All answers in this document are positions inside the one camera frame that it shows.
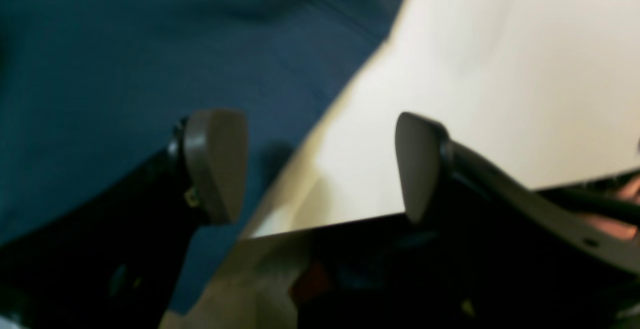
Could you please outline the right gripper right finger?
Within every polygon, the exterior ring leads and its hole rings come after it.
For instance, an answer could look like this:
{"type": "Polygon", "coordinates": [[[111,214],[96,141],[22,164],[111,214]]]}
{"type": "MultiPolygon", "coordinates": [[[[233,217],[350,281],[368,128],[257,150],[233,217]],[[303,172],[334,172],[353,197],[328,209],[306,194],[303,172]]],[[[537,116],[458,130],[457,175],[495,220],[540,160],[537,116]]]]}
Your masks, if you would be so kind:
{"type": "Polygon", "coordinates": [[[414,224],[434,224],[453,209],[446,199],[461,184],[494,206],[500,218],[521,217],[550,237],[627,272],[638,272],[639,250],[588,228],[556,204],[531,192],[475,151],[450,139],[444,126],[403,112],[395,127],[395,152],[405,212],[414,224]]]}

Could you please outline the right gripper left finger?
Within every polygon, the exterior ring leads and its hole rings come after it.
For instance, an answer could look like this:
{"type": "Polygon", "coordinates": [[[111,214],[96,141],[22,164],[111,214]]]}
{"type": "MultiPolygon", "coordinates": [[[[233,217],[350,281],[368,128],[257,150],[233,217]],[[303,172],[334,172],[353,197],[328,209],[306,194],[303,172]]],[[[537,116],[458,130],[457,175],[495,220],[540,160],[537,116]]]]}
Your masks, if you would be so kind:
{"type": "Polygon", "coordinates": [[[167,147],[178,192],[207,225],[230,225],[243,208],[249,125],[233,109],[197,110],[174,127],[167,147]]]}

